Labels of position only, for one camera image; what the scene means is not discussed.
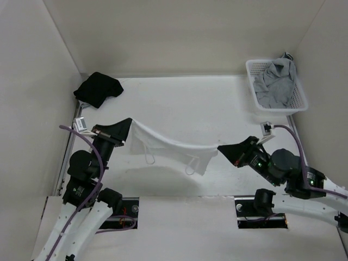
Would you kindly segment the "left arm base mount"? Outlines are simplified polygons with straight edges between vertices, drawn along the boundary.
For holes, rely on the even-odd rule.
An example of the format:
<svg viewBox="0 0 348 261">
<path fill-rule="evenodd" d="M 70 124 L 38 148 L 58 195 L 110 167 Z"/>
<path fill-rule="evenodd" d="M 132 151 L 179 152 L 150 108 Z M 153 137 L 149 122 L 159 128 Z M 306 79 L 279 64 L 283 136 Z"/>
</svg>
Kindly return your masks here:
<svg viewBox="0 0 348 261">
<path fill-rule="evenodd" d="M 139 215 L 139 198 L 124 198 L 122 206 L 113 212 L 101 226 L 101 230 L 107 229 L 137 229 Z"/>
</svg>

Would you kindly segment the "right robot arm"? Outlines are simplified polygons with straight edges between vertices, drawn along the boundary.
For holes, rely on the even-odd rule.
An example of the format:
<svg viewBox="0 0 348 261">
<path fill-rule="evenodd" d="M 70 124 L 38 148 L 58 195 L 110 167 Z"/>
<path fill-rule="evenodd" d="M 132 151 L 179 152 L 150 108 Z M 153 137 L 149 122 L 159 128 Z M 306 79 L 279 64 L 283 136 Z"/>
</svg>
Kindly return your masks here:
<svg viewBox="0 0 348 261">
<path fill-rule="evenodd" d="M 252 201 L 237 211 L 254 214 L 264 222 L 281 213 L 319 219 L 347 232 L 347 191 L 303 163 L 286 149 L 268 154 L 258 138 L 248 137 L 239 144 L 220 145 L 218 151 L 235 167 L 248 166 L 275 187 L 285 186 L 283 194 L 258 189 Z"/>
</svg>

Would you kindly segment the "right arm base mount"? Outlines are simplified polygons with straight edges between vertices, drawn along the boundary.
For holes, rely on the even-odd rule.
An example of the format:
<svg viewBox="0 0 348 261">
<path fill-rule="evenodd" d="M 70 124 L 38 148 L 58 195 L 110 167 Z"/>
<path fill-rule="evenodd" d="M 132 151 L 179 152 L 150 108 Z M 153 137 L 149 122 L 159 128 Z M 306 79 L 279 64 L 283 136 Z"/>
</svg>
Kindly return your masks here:
<svg viewBox="0 0 348 261">
<path fill-rule="evenodd" d="M 273 199 L 276 193 L 268 189 L 258 189 L 255 194 L 234 198 L 237 225 L 240 229 L 287 229 L 284 213 L 275 213 Z"/>
</svg>

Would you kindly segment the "white tank top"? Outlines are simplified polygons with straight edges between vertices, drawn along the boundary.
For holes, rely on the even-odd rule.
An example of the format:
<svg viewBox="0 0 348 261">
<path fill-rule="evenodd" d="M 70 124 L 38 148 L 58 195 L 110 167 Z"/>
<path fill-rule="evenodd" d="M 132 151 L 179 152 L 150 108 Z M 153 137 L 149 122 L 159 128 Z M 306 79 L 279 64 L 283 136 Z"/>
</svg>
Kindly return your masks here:
<svg viewBox="0 0 348 261">
<path fill-rule="evenodd" d="M 143 123 L 133 120 L 130 126 L 130 153 L 143 154 L 149 165 L 155 156 L 170 158 L 185 165 L 185 173 L 203 176 L 211 159 L 218 155 L 218 145 L 194 145 L 165 137 Z"/>
</svg>

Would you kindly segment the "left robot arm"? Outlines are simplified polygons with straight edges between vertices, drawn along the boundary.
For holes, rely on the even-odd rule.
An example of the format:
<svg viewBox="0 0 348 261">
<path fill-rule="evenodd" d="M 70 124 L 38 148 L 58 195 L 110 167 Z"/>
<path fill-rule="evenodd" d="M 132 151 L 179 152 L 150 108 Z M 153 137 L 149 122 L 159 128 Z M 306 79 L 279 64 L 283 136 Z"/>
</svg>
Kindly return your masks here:
<svg viewBox="0 0 348 261">
<path fill-rule="evenodd" d="M 136 219 L 128 216 L 122 195 L 104 188 L 102 178 L 108 161 L 117 147 L 124 146 L 132 119 L 113 125 L 94 125 L 88 130 L 82 117 L 75 118 L 71 127 L 60 129 L 81 138 L 90 151 L 79 150 L 70 156 L 70 180 L 63 195 L 57 221 L 36 260 L 79 260 L 95 234 L 102 233 L 101 226 L 109 219 L 117 219 L 117 231 L 136 226 Z"/>
</svg>

